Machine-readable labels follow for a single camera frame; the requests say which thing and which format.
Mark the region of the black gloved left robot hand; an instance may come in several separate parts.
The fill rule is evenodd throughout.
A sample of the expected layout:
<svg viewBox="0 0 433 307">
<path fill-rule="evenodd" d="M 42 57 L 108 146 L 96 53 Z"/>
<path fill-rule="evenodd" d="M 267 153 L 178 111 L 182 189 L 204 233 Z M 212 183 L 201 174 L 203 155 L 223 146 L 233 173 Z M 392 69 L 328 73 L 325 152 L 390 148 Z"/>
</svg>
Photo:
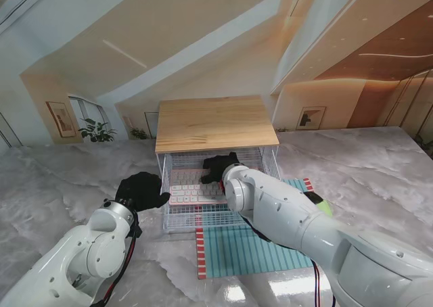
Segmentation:
<svg viewBox="0 0 433 307">
<path fill-rule="evenodd" d="M 160 208 L 170 199 L 170 193 L 161 192 L 161 186 L 157 174 L 139 172 L 120 182 L 115 201 L 136 212 Z"/>
</svg>

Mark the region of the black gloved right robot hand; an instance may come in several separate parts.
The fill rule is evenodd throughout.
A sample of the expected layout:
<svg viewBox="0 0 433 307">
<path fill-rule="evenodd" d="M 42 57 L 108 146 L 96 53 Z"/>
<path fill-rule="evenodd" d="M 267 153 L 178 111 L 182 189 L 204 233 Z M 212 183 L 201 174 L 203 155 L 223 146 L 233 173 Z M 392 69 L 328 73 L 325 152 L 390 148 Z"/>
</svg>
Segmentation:
<svg viewBox="0 0 433 307">
<path fill-rule="evenodd" d="M 203 161 L 202 168 L 208 170 L 208 174 L 201 177 L 203 184 L 210 184 L 213 182 L 220 183 L 223 178 L 223 173 L 227 167 L 233 164 L 240 164 L 235 152 L 230 152 L 226 156 L 214 156 L 206 158 Z"/>
</svg>

